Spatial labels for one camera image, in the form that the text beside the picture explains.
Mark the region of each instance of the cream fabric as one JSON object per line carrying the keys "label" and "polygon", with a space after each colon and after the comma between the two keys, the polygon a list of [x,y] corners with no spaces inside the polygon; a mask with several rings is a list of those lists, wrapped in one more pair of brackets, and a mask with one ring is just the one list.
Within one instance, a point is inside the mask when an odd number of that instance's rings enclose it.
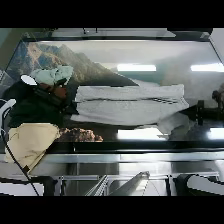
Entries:
{"label": "cream fabric", "polygon": [[[60,137],[57,126],[50,123],[24,123],[9,130],[8,146],[22,167],[29,172],[37,165],[53,141]],[[5,149],[5,162],[13,159]]]}

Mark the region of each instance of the glass surface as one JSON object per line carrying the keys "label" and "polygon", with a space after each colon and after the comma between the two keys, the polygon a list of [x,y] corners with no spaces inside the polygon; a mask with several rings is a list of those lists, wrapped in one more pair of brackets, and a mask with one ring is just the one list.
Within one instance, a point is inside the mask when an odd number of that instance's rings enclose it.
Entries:
{"label": "glass surface", "polygon": [[[64,128],[76,129],[62,129],[58,141],[222,139],[222,129],[208,133],[223,127],[222,103],[218,110],[212,94],[224,83],[224,67],[210,42],[22,42],[6,72],[18,81],[57,65],[73,67],[68,89],[78,111],[65,115]],[[199,100],[203,125],[196,119]]]}

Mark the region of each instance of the mountain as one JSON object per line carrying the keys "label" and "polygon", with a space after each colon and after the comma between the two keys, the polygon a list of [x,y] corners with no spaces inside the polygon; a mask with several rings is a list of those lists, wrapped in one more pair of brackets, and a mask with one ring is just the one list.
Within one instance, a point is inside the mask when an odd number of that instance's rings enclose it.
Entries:
{"label": "mountain", "polygon": [[57,65],[70,65],[74,75],[69,84],[79,85],[133,85],[133,83],[118,74],[92,62],[84,53],[73,52],[65,44],[61,47],[39,43],[21,43],[12,58],[7,73],[15,80],[22,74],[30,74],[35,69],[53,69]]}

